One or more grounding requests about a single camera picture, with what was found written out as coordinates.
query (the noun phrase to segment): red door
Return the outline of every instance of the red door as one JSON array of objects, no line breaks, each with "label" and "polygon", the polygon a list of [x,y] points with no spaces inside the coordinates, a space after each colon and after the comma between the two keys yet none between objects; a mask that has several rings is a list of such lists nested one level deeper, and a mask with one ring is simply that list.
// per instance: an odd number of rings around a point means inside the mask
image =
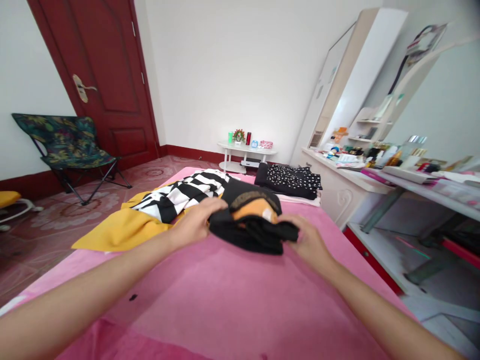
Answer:
[{"label": "red door", "polygon": [[[28,2],[77,115],[95,122],[100,147],[121,156],[124,169],[156,159],[158,137],[133,2]],[[95,89],[78,88],[79,82]]]}]

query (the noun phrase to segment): door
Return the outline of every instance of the door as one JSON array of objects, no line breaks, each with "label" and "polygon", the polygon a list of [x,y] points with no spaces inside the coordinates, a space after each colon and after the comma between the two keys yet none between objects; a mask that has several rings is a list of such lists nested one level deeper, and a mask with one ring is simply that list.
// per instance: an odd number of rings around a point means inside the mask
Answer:
[{"label": "door", "polygon": [[28,2],[77,115],[95,122],[100,147],[121,156],[123,169],[156,159],[133,2]]},{"label": "door", "polygon": [[319,121],[320,113],[324,107],[325,100],[329,94],[330,87],[334,82],[337,69],[340,66],[340,61],[344,56],[347,45],[349,44],[350,37],[354,32],[354,25],[343,34],[343,36],[330,48],[326,55],[325,63],[320,73],[320,77],[313,91],[313,95],[310,100],[310,105],[303,120],[303,124],[298,135],[298,140],[293,150],[293,155],[290,160],[290,165],[297,167],[300,161],[300,155],[302,153],[302,147],[308,147],[309,141],[312,139],[313,132]]}]

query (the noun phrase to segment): black and white striped shirt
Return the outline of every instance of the black and white striped shirt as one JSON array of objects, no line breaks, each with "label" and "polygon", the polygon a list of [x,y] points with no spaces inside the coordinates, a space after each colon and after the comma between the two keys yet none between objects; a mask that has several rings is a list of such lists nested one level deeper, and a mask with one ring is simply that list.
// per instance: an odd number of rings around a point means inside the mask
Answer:
[{"label": "black and white striped shirt", "polygon": [[195,171],[191,176],[145,195],[142,201],[131,208],[170,224],[184,209],[198,205],[205,198],[223,194],[230,178],[230,175],[219,170]]}]

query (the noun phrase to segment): door handle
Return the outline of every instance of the door handle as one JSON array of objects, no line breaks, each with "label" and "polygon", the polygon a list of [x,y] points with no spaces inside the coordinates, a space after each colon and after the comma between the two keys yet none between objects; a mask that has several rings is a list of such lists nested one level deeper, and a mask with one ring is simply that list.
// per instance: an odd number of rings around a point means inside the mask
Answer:
[{"label": "door handle", "polygon": [[78,91],[78,96],[84,103],[88,103],[89,97],[87,96],[87,92],[85,90],[95,90],[97,92],[98,89],[95,86],[85,86],[82,82],[82,79],[80,79],[77,74],[73,74],[72,78],[73,82],[75,83],[76,90]]}]

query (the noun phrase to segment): door frame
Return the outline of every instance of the door frame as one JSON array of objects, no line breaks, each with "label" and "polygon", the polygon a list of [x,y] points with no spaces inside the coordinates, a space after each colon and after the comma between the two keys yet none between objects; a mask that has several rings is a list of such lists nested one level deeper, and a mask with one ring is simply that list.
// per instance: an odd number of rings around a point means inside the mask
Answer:
[{"label": "door frame", "polygon": [[[65,87],[65,90],[70,98],[70,102],[75,110],[77,116],[86,116],[84,108],[82,106],[81,100],[79,98],[79,94],[77,92],[77,88],[75,83],[70,76],[69,71],[67,70],[67,66],[62,59],[62,55],[60,53],[60,49],[57,46],[55,41],[54,35],[52,33],[52,29],[50,28],[49,22],[45,13],[40,5],[40,0],[27,0],[28,5],[30,6],[31,12],[33,17],[35,18],[36,24],[38,25],[38,29],[40,30],[41,36],[45,41],[46,47],[50,52],[51,58],[53,63],[55,64],[56,70],[60,75],[61,82]],[[148,116],[150,118],[150,124],[153,129],[154,140],[155,140],[155,150],[156,150],[156,157],[160,157],[160,143],[159,143],[159,134],[157,132],[157,124],[155,122],[155,115],[154,115],[154,108],[152,105],[152,97],[150,95],[150,85],[149,79],[147,75],[147,69],[145,67],[145,59],[144,59],[144,52],[142,50],[142,42],[140,40],[140,29],[137,20],[137,13],[135,12],[135,4],[134,0],[128,0],[128,4],[130,7],[131,18],[133,21],[133,28],[135,30],[135,42],[136,42],[136,49],[138,53],[138,57],[140,59],[140,67],[143,73],[143,79],[145,81],[145,93],[147,97],[147,104],[148,104]]]}]

